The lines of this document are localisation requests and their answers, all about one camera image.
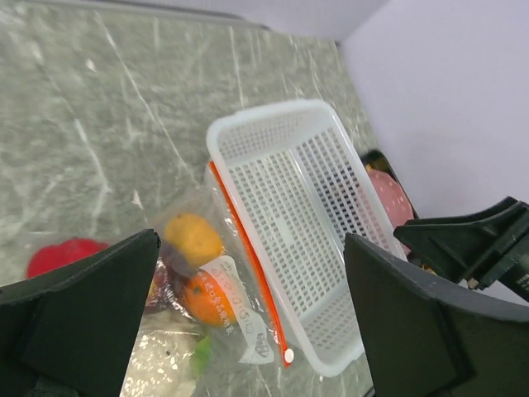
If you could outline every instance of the orange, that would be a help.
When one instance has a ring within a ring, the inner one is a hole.
[[[184,288],[184,307],[197,320],[213,327],[236,321],[230,301],[217,281],[206,271],[199,270]]]
[[[224,251],[215,229],[194,213],[180,213],[172,218],[165,226],[164,238],[193,268],[206,265]]]

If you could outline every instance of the basket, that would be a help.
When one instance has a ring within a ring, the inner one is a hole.
[[[343,260],[346,233],[405,256],[336,112],[319,100],[244,110],[209,127],[207,148],[285,337],[317,373],[339,375],[364,352]]]

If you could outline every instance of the countertop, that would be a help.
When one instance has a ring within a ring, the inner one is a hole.
[[[360,154],[376,147],[330,41],[2,0],[0,43],[0,285],[22,279],[33,232],[143,228],[201,183],[207,127],[242,108],[322,98]],[[301,355],[288,370],[218,378],[196,395],[356,397],[372,385],[365,356],[331,379]]]

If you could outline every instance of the orange strip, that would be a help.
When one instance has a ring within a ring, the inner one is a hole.
[[[278,310],[275,307],[274,299],[272,298],[272,293],[270,292],[268,281],[266,280],[265,273],[263,272],[263,267],[259,261],[259,258],[257,257],[257,254],[255,254],[254,247],[251,245],[250,239],[248,238],[248,234],[246,234],[246,230],[244,226],[242,226],[242,221],[239,218],[239,214],[235,210],[235,205],[231,201],[226,186],[222,182],[221,175],[219,174],[218,169],[215,166],[215,163],[213,163],[213,161],[209,162],[209,168],[211,168],[213,175],[215,175],[215,179],[217,180],[221,188],[222,194],[224,194],[224,199],[226,200],[233,220],[235,221],[235,225],[237,226],[237,231],[239,232],[242,244],[245,247],[246,254],[250,258],[251,265],[254,268],[254,272],[257,276],[257,283],[259,284],[261,294],[263,295],[264,301],[266,302],[266,306],[269,310],[272,328],[274,329],[275,334],[278,337],[279,350],[282,353],[281,356],[283,358],[283,364],[285,368],[288,368],[290,364],[287,363],[284,359],[284,353],[288,349],[287,340],[284,337],[283,329],[281,327],[281,321],[279,320]]]

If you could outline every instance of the lemon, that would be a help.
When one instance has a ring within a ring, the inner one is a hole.
[[[195,268],[218,258],[224,249],[215,229],[194,213],[173,217],[165,226],[164,238]]]

